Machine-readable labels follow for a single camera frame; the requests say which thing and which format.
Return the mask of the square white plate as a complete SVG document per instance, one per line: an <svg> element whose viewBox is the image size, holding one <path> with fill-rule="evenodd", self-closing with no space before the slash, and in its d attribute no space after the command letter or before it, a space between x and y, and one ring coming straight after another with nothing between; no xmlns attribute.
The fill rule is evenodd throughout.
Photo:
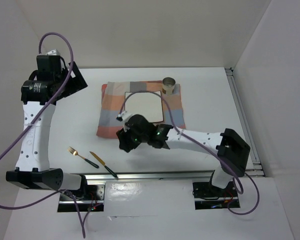
<svg viewBox="0 0 300 240"><path fill-rule="evenodd" d="M126 92L124 109L134 115L142 115L150 123L163 122L164 111L161 91L155 91L155 93L158 96L150 92Z"/></svg>

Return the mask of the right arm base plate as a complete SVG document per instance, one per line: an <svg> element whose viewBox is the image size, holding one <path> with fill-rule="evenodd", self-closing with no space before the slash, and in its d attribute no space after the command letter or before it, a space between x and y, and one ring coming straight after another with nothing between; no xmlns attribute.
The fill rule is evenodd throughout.
<svg viewBox="0 0 300 240"><path fill-rule="evenodd" d="M193 182L192 187L196 210L226 209L228 204L230 208L241 207L232 182L229 182L225 189L214 187L209 182Z"/></svg>

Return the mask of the checkered orange blue cloth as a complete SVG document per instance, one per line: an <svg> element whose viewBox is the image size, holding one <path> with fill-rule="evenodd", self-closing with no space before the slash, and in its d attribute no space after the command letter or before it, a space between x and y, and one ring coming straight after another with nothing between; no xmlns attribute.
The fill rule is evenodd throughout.
<svg viewBox="0 0 300 240"><path fill-rule="evenodd" d="M163 122L153 123L171 125L175 123L178 128L185 129L183 116L181 86L175 85L172 95L165 95L162 90L162 81L126 81L108 82L101 88L101 110L96 135L100 138L116 139L116 132L123 128L117 120L120 110L125 111L125 93L152 93L159 96L156 91L161 91L163 106Z"/></svg>

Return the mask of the metal cup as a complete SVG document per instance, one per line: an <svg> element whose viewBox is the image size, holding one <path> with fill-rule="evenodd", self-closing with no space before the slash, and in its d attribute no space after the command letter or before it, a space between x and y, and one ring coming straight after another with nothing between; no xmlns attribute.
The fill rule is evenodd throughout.
<svg viewBox="0 0 300 240"><path fill-rule="evenodd" d="M162 80L162 92L169 96L172 95L175 89L176 81L172 77L165 77Z"/></svg>

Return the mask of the gold knife green handle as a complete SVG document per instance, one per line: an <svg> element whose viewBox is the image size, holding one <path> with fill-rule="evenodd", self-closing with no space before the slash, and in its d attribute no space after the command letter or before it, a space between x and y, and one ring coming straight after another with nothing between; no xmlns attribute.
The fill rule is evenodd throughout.
<svg viewBox="0 0 300 240"><path fill-rule="evenodd" d="M118 179L118 175L113 171L111 170L107 165L106 163L97 155L95 154L94 152L90 151L90 154L96 159L98 160L98 162L103 165L103 167L115 178L115 179Z"/></svg>

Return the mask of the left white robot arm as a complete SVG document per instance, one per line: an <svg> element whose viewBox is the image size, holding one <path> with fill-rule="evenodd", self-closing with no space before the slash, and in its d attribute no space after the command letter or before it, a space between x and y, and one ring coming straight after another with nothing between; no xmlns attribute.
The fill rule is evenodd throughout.
<svg viewBox="0 0 300 240"><path fill-rule="evenodd" d="M89 187L80 174L64 173L60 168L51 168L48 156L50 128L58 100L66 98L88 85L77 65L67 69L65 60L54 49L36 57L37 70L21 87L24 112L24 128L29 131L22 138L22 145L15 169L6 172L6 181L22 189L70 190L78 200L87 197ZM50 98L65 83L64 89L43 113L32 121Z"/></svg>

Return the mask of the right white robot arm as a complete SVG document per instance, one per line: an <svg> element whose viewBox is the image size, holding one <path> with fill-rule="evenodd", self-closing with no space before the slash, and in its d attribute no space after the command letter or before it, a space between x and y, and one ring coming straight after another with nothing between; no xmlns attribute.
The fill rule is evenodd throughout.
<svg viewBox="0 0 300 240"><path fill-rule="evenodd" d="M233 129L209 133L185 130L169 124L154 125L140 114L126 111L116 120L123 127L116 132L119 148L127 153L140 144L148 144L155 149L180 149L209 154L220 165L213 171L208 190L213 196L220 196L234 179L246 173L250 146Z"/></svg>

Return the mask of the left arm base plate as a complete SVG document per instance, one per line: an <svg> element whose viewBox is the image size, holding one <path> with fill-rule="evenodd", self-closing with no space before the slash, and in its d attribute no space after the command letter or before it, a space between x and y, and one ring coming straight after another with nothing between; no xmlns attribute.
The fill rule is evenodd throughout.
<svg viewBox="0 0 300 240"><path fill-rule="evenodd" d="M103 212L105 199L106 184L98 182L97 184L89 184L85 190L74 190L72 195L75 197L78 209L82 213ZM76 212L74 200L69 194L61 193L59 196L57 212L58 213L74 213Z"/></svg>

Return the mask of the gold fork green handle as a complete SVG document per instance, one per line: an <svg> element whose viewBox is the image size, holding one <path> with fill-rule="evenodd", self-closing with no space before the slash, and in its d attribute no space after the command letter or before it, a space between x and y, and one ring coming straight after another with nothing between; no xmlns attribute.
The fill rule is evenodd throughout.
<svg viewBox="0 0 300 240"><path fill-rule="evenodd" d="M89 165L93 166L94 168L98 169L99 165L92 162L91 160L85 158L84 156L80 155L79 152L77 150L75 150L74 148L72 148L71 146L67 149L68 152L70 152L73 156L78 156L81 159L83 159L86 163L88 163Z"/></svg>

